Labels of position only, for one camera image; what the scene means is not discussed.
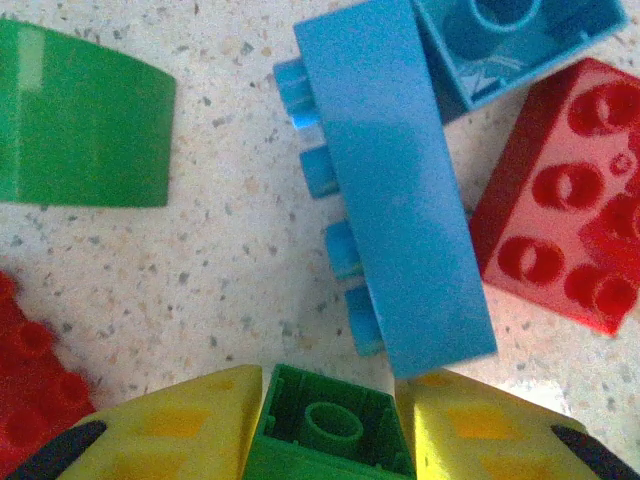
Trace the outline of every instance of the speckled countertop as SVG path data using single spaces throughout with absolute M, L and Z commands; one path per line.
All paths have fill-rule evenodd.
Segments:
M 384 356 L 356 356 L 323 233 L 339 197 L 312 201 L 301 139 L 271 69 L 293 23 L 328 0 L 5 0 L 5 15 L 114 48 L 178 80 L 170 205 L 151 210 L 0 205 L 0 268 L 98 407 L 241 363 L 277 362 L 390 390 Z M 640 75 L 640 1 L 589 54 Z M 517 91 L 446 129 L 469 208 L 525 98 Z M 455 369 L 587 425 L 640 469 L 640 313 L 606 338 L 486 288 L 500 355 Z

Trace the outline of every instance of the green brick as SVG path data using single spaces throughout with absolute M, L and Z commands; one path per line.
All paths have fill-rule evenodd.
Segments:
M 244 480 L 415 479 L 393 397 L 276 366 Z
M 171 76 L 10 20 L 0 20 L 0 55 L 0 201 L 167 203 Z

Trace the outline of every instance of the plastic toy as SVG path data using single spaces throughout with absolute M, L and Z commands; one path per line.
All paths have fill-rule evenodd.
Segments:
M 614 334 L 640 285 L 640 79 L 585 59 L 535 85 L 471 219 L 483 279 Z
M 397 382 L 396 402 L 420 480 L 600 478 L 552 430 L 580 423 L 462 375 Z
M 244 480 L 411 479 L 390 395 L 278 365 Z
M 184 382 L 86 417 L 10 479 L 237 480 L 261 400 L 256 365 Z
M 175 80 L 84 40 L 0 20 L 0 201 L 167 203 Z
M 327 248 L 339 278 L 366 279 L 347 295 L 356 348 L 386 346 L 399 377 L 494 352 L 411 4 L 373 0 L 295 32 L 302 59 L 275 76 L 298 126 L 322 120 L 327 145 L 302 167 L 312 195 L 345 198 Z
M 413 0 L 443 121 L 625 25 L 618 0 Z
M 0 272 L 0 478 L 93 412 L 84 379 L 64 370 L 53 335 L 26 319 Z

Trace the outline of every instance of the terrazzo surface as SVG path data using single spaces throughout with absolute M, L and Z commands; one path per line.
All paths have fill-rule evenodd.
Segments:
M 390 391 L 384 356 L 354 351 L 323 244 L 341 198 L 312 201 L 273 64 L 292 25 L 348 1 L 4 1 L 0 13 L 144 60 L 178 80 L 170 204 L 0 205 L 0 268 L 20 305 L 59 336 L 62 360 L 107 407 L 243 363 L 278 362 Z M 640 76 L 640 1 L 587 53 Z M 472 209 L 526 90 L 446 128 Z M 640 470 L 640 313 L 607 338 L 486 287 L 499 356 L 455 370 L 570 413 Z

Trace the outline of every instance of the green curved slope brick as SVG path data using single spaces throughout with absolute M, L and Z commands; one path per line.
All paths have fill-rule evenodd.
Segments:
M 166 205 L 175 90 L 138 60 L 0 20 L 0 201 Z

